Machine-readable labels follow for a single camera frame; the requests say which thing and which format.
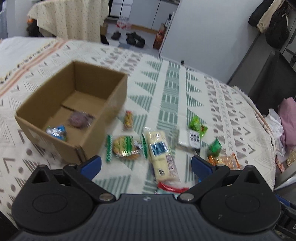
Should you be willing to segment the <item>blue candy snack packet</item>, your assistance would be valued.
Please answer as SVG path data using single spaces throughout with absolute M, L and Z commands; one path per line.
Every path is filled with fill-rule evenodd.
M 67 132 L 66 132 L 65 126 L 63 125 L 56 126 L 56 127 L 48 126 L 46 128 L 46 133 L 53 137 L 58 138 L 59 140 L 67 141 Z

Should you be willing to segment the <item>purple snack packet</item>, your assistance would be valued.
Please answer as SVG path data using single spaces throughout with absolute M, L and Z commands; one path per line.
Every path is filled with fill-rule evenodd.
M 88 114 L 84 111 L 74 111 L 71 113 L 68 122 L 69 125 L 75 128 L 82 129 L 90 127 L 93 120 L 94 116 L 92 116 L 91 114 Z

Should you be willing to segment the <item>dark green snack packet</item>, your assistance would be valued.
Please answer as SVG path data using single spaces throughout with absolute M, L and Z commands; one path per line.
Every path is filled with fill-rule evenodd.
M 218 157 L 220 155 L 221 149 L 222 145 L 220 144 L 219 140 L 215 138 L 215 141 L 208 146 L 207 156 Z

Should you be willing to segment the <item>orange cracker packet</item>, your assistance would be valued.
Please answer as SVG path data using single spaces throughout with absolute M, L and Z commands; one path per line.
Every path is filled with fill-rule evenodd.
M 208 162 L 212 165 L 225 165 L 229 167 L 231 170 L 240 170 L 240 164 L 235 156 L 235 154 L 231 154 L 230 156 L 209 156 Z

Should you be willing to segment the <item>red snack packet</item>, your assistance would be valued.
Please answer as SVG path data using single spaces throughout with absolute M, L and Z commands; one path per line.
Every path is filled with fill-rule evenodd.
M 161 189 L 166 192 L 173 192 L 177 194 L 181 194 L 187 190 L 189 190 L 189 187 L 182 187 L 182 186 L 176 186 L 174 184 L 168 184 L 168 183 L 163 183 L 159 182 L 157 185 L 158 189 Z

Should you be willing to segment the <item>black white cake packet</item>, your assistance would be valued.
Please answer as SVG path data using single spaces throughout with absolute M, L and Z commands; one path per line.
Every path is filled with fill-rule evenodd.
M 187 149 L 200 149 L 200 134 L 190 129 L 180 129 L 178 136 L 178 145 Z

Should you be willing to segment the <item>long cream bread packet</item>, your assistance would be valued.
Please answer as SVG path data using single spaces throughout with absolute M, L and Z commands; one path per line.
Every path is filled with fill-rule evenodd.
M 164 131 L 144 130 L 142 134 L 142 147 L 145 151 L 145 157 L 152 164 L 154 177 L 158 183 L 179 180 L 169 140 Z

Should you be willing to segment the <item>green round biscuit packet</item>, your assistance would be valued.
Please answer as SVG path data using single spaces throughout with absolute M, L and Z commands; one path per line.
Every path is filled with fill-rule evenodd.
M 113 158 L 133 161 L 139 158 L 146 159 L 147 149 L 143 137 L 132 135 L 107 135 L 106 161 L 110 162 Z

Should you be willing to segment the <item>light green snack packet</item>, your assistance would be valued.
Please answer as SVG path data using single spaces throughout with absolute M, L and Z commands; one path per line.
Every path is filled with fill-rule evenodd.
M 200 138 L 203 138 L 208 130 L 208 128 L 201 123 L 200 118 L 198 116 L 194 116 L 191 119 L 189 123 L 189 129 L 195 132 L 198 132 L 200 135 Z

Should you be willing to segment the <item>brown cardboard box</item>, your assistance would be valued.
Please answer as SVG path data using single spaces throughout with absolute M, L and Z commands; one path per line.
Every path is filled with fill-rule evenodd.
M 71 62 L 44 82 L 16 111 L 16 121 L 27 138 L 68 163 L 81 164 L 98 154 L 107 129 L 122 109 L 128 75 L 105 67 Z M 72 112 L 94 116 L 88 128 L 69 125 Z M 67 141 L 46 133 L 65 126 Z

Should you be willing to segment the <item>small yellow candy packet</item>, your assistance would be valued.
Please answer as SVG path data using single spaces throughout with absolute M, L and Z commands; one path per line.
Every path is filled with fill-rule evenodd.
M 130 110 L 127 110 L 125 112 L 125 117 L 123 120 L 123 129 L 125 131 L 133 129 L 133 112 Z

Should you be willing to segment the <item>patterned white bed cover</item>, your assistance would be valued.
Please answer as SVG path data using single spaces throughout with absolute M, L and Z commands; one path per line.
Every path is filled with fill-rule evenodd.
M 221 154 L 234 154 L 241 167 L 254 165 L 275 185 L 275 147 L 270 128 L 251 99 L 237 87 L 177 63 L 114 46 L 53 38 L 13 37 L 1 41 L 1 212 L 11 217 L 18 192 L 40 164 L 63 162 L 32 144 L 15 112 L 47 79 L 78 60 L 128 75 L 125 110 L 133 132 L 186 128 L 198 117 L 208 130 L 201 146 L 214 140 Z

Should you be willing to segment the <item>white crumpled cloth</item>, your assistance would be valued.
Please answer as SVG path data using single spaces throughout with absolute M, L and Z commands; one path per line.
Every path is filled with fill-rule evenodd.
M 268 115 L 264 118 L 269 125 L 271 132 L 275 139 L 276 153 L 283 158 L 286 154 L 285 144 L 282 141 L 284 128 L 281 124 L 280 116 L 272 108 L 268 110 Z

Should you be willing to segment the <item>pink pillow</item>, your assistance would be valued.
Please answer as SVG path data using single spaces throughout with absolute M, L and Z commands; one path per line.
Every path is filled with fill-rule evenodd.
M 292 97 L 284 98 L 278 107 L 278 115 L 281 119 L 283 134 L 281 142 L 286 151 L 291 152 L 295 148 L 296 112 L 295 100 Z

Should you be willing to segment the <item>single black slipper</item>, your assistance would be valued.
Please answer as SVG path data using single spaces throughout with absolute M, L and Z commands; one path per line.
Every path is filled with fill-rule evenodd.
M 121 37 L 121 32 L 117 31 L 113 33 L 113 35 L 111 36 L 111 39 L 118 41 L 120 37 Z

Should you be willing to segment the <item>red oil bottle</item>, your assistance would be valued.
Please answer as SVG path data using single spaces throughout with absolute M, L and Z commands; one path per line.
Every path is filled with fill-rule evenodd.
M 165 37 L 166 30 L 167 28 L 165 27 L 164 23 L 161 23 L 161 26 L 159 28 L 158 33 L 156 34 L 156 37 L 152 46 L 154 49 L 157 49 L 157 50 L 160 49 Z

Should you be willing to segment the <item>black shoes pair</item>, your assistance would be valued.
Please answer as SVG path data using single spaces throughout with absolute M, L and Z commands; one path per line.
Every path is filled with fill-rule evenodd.
M 136 32 L 126 33 L 126 42 L 129 45 L 143 48 L 145 46 L 145 39 L 139 36 Z

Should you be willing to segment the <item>round table dotted cloth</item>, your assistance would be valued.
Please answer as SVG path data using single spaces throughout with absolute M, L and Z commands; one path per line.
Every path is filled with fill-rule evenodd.
M 28 17 L 37 26 L 62 38 L 100 42 L 100 27 L 109 15 L 109 1 L 40 1 L 32 6 Z

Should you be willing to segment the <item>hanging dark clothes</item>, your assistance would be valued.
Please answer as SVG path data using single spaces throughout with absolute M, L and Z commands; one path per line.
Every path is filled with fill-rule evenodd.
M 289 1 L 262 1 L 249 17 L 248 24 L 265 34 L 267 44 L 280 49 L 290 34 L 289 11 Z

